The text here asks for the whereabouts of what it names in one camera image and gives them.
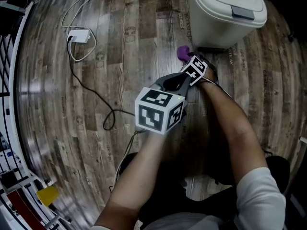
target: leg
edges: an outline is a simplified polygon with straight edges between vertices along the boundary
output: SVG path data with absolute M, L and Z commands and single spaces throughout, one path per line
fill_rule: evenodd
M 125 170 L 135 155 L 136 153 L 132 153 L 126 157 L 119 174 Z M 164 216 L 191 211 L 186 204 L 189 202 L 186 190 L 180 185 L 180 178 L 176 177 L 180 174 L 176 168 L 177 166 L 172 163 L 161 164 L 153 194 L 140 210 L 139 220 L 143 223 L 142 228 Z
M 270 156 L 266 158 L 266 162 L 271 171 L 273 178 L 275 179 L 277 186 L 281 193 L 283 193 L 288 185 L 290 178 L 290 163 L 280 156 Z M 228 168 L 224 166 L 225 171 L 231 171 L 230 163 Z M 219 217 L 225 221 L 232 219 L 234 214 L 237 213 L 236 209 L 236 187 L 233 175 L 229 173 L 215 174 L 217 177 L 214 179 L 218 182 L 227 181 L 233 182 L 233 186 L 223 190 L 213 196 L 197 202 L 196 212 L 206 215 L 213 215 Z

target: white shirt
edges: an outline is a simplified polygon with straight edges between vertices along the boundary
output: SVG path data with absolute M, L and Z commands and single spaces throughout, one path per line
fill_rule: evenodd
M 236 187 L 238 215 L 234 223 L 239 230 L 282 230 L 285 197 L 268 168 L 247 173 Z M 223 221 L 214 216 L 177 213 L 149 224 L 144 230 L 218 230 Z M 94 226 L 91 230 L 109 230 Z

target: power strip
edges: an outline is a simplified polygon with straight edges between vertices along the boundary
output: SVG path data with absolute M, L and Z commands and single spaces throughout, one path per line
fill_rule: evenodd
M 86 44 L 91 37 L 89 30 L 71 30 L 68 34 L 67 41 L 70 36 L 72 36 L 72 42 L 83 44 Z

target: forearm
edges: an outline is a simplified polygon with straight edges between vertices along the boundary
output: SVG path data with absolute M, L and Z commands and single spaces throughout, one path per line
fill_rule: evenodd
M 235 182 L 259 167 L 266 167 L 265 157 L 254 129 L 241 107 L 212 83 L 202 83 L 207 92 L 219 124 L 225 133 L 229 146 Z
M 201 87 L 210 98 L 219 124 L 229 143 L 246 132 L 254 133 L 244 111 L 234 100 L 212 83 L 202 83 Z
M 120 175 L 95 225 L 131 230 L 141 207 L 153 193 L 165 137 L 151 133 L 144 146 Z
M 110 200 L 123 207 L 139 210 L 150 198 L 163 155 L 165 137 L 150 134 L 117 182 Z

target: red object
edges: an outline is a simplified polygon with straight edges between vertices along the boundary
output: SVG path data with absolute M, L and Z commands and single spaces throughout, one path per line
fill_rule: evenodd
M 35 217 L 35 214 L 29 209 L 27 204 L 23 201 L 22 197 L 17 191 L 7 194 L 7 197 L 15 207 L 17 213 L 23 217 L 25 222 L 31 229 L 34 230 L 46 230 L 46 228 Z

